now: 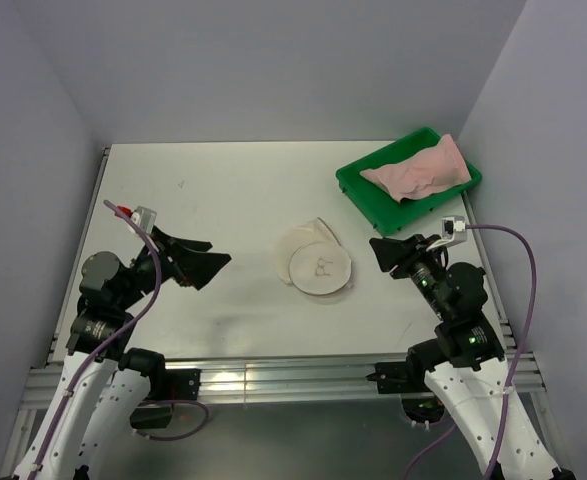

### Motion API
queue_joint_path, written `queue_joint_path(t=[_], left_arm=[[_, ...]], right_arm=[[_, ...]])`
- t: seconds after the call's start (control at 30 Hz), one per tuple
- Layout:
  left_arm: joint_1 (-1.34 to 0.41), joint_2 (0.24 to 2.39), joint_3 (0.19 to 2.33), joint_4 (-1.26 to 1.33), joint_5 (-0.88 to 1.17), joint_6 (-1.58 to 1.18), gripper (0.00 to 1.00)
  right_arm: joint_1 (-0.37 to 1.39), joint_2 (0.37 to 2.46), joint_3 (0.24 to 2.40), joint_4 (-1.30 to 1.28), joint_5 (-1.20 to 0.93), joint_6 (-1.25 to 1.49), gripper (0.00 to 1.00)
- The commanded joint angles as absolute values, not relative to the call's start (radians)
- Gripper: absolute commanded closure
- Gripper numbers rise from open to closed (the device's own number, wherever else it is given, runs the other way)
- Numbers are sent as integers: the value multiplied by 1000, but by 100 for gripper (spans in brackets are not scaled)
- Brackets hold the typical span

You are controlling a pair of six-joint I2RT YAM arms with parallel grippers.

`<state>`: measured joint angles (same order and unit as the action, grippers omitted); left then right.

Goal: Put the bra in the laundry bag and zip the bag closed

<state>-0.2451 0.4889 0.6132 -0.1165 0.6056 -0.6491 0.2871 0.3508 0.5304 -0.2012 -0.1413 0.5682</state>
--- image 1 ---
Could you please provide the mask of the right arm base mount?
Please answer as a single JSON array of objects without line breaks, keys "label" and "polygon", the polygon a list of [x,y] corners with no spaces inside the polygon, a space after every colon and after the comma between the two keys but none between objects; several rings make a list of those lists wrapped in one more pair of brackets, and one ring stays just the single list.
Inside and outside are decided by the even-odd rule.
[{"label": "right arm base mount", "polygon": [[402,409],[411,421],[436,423],[444,418],[445,407],[424,382],[414,377],[405,362],[378,362],[366,380],[381,395],[399,395]]}]

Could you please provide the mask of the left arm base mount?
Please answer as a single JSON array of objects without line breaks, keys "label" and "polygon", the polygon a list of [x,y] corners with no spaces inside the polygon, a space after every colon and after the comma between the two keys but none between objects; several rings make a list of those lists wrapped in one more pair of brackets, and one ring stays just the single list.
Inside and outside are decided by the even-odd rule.
[{"label": "left arm base mount", "polygon": [[[200,377],[200,369],[169,369],[161,376],[159,383],[151,387],[151,392],[143,402],[195,401],[198,398]],[[130,425],[138,430],[164,429],[169,425],[175,410],[173,404],[137,407],[130,416]]]}]

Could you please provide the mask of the pink bra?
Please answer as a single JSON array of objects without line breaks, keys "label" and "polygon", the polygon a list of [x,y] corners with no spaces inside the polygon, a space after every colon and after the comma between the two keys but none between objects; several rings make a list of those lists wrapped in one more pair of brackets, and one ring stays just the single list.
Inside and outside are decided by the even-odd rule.
[{"label": "pink bra", "polygon": [[366,169],[360,176],[396,202],[422,200],[472,180],[469,168],[450,134],[396,164]]}]

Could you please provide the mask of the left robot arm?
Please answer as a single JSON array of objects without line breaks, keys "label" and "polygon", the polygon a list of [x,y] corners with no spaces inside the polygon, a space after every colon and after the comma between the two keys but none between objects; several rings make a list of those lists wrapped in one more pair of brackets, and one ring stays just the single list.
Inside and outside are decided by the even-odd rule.
[{"label": "left robot arm", "polygon": [[109,443],[129,426],[133,412],[166,391],[164,356],[128,345],[139,320],[128,310],[142,298],[155,301],[168,280],[202,289],[231,257],[214,252],[209,242],[175,238],[159,228],[143,241],[129,265],[109,251],[85,260],[58,385],[12,478],[97,478]]}]

